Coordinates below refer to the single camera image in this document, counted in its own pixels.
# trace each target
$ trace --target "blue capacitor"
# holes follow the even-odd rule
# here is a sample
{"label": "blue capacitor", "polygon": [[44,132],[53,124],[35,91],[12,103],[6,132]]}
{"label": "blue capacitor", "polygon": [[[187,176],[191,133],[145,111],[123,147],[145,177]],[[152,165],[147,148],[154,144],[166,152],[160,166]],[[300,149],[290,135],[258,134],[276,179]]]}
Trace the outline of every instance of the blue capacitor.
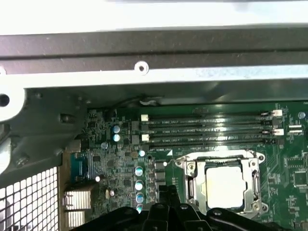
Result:
{"label": "blue capacitor", "polygon": [[144,150],[140,150],[138,152],[139,156],[144,157],[145,156],[145,151]]}
{"label": "blue capacitor", "polygon": [[141,211],[142,211],[142,205],[137,205],[136,210],[138,211],[138,213],[141,213]]}
{"label": "blue capacitor", "polygon": [[120,135],[119,135],[119,134],[115,134],[115,135],[113,136],[113,140],[114,140],[114,142],[119,142],[119,141],[120,141],[120,139],[121,139],[121,137],[120,137]]}
{"label": "blue capacitor", "polygon": [[121,128],[119,127],[119,125],[114,125],[112,130],[113,130],[114,133],[119,133],[121,131]]}
{"label": "blue capacitor", "polygon": [[142,181],[142,180],[136,181],[136,183],[135,183],[135,189],[136,189],[137,191],[140,191],[141,189],[143,189],[143,181]]}
{"label": "blue capacitor", "polygon": [[135,175],[136,175],[137,177],[141,177],[141,176],[143,175],[143,168],[140,167],[140,166],[136,167],[136,168],[135,168]]}
{"label": "blue capacitor", "polygon": [[136,202],[138,203],[138,204],[142,204],[143,203],[143,201],[144,201],[144,195],[143,195],[143,193],[137,193],[137,195],[136,195]]}

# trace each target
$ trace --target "screw hole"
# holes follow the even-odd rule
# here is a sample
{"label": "screw hole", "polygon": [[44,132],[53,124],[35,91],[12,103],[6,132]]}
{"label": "screw hole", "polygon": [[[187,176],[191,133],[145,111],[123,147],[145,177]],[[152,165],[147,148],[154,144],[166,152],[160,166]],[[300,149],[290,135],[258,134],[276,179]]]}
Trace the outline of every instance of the screw hole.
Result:
{"label": "screw hole", "polygon": [[6,94],[0,94],[0,107],[6,107],[10,103],[10,98]]}

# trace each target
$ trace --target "metal bracket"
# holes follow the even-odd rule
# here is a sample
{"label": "metal bracket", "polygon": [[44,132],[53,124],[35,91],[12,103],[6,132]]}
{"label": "metal bracket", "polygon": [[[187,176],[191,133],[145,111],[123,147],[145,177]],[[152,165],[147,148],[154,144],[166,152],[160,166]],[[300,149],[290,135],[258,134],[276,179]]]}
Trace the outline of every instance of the metal bracket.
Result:
{"label": "metal bracket", "polygon": [[12,154],[12,142],[11,138],[7,138],[0,145],[0,174],[4,172],[10,164]]}
{"label": "metal bracket", "polygon": [[12,119],[20,113],[25,100],[26,91],[23,88],[0,86],[0,97],[6,99],[6,103],[0,104],[0,122]]}

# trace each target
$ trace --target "electrolytic capacitor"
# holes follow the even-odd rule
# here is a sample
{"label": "electrolytic capacitor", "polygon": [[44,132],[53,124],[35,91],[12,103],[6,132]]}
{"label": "electrolytic capacitor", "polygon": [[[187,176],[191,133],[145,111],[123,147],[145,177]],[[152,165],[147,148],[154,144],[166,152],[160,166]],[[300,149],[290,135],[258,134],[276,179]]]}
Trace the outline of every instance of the electrolytic capacitor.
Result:
{"label": "electrolytic capacitor", "polygon": [[138,211],[138,213],[141,213],[141,211],[142,211],[142,205],[137,205],[136,206],[136,210]]}
{"label": "electrolytic capacitor", "polygon": [[95,177],[95,181],[96,182],[100,182],[102,179],[104,179],[104,175],[103,174],[100,174],[100,175],[98,175],[97,177]]}
{"label": "electrolytic capacitor", "polygon": [[140,150],[138,152],[139,156],[144,157],[145,156],[145,151],[144,150]]}
{"label": "electrolytic capacitor", "polygon": [[137,177],[141,177],[141,176],[143,175],[143,169],[142,169],[142,167],[138,166],[138,167],[135,168],[135,175],[136,175]]}
{"label": "electrolytic capacitor", "polygon": [[143,203],[143,201],[144,201],[143,193],[141,193],[141,192],[137,193],[137,195],[136,195],[136,202],[138,204],[141,204],[141,203]]}
{"label": "electrolytic capacitor", "polygon": [[119,134],[115,134],[115,135],[113,136],[113,140],[114,140],[114,142],[119,142],[119,141],[120,141],[120,139],[121,139],[121,137],[120,137],[120,135],[119,135]]}
{"label": "electrolytic capacitor", "polygon": [[114,127],[112,128],[112,131],[117,134],[121,131],[121,128],[119,127],[119,125],[114,125]]}
{"label": "electrolytic capacitor", "polygon": [[143,181],[142,180],[138,180],[135,183],[135,189],[140,191],[141,189],[143,189]]}
{"label": "electrolytic capacitor", "polygon": [[109,194],[110,194],[110,196],[115,196],[115,191],[110,190]]}

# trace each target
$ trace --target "cpu socket frame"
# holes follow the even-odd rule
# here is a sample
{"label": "cpu socket frame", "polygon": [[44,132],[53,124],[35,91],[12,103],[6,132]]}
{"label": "cpu socket frame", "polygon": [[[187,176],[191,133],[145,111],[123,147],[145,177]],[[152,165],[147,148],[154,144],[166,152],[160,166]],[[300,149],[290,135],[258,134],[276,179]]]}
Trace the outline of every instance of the cpu socket frame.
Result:
{"label": "cpu socket frame", "polygon": [[252,219],[269,210],[268,205],[261,201],[259,164],[264,161],[264,154],[251,150],[223,150],[190,153],[178,158],[175,164],[184,170],[186,201],[197,205],[199,211],[205,215],[211,209],[208,206],[206,170],[239,167],[242,180],[246,183],[243,204],[240,207],[224,208]]}

